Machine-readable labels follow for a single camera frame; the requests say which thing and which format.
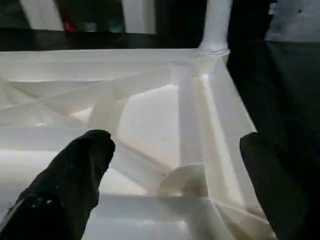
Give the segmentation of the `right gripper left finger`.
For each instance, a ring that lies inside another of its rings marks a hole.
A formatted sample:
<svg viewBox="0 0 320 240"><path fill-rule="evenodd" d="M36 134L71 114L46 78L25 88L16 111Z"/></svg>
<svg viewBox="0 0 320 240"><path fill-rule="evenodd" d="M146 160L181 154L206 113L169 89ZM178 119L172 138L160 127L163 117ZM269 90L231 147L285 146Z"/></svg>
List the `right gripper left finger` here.
<svg viewBox="0 0 320 240"><path fill-rule="evenodd" d="M109 132L72 140L18 196L0 224L2 240L80 240L116 150Z"/></svg>

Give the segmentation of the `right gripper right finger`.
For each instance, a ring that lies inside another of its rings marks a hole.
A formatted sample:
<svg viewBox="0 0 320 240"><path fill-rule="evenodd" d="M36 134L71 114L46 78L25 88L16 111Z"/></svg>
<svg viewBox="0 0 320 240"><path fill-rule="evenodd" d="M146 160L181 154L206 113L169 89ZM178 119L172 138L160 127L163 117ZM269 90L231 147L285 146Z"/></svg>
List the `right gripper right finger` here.
<svg viewBox="0 0 320 240"><path fill-rule="evenodd" d="M279 240L320 238L320 166L252 132L239 141L255 195Z"/></svg>

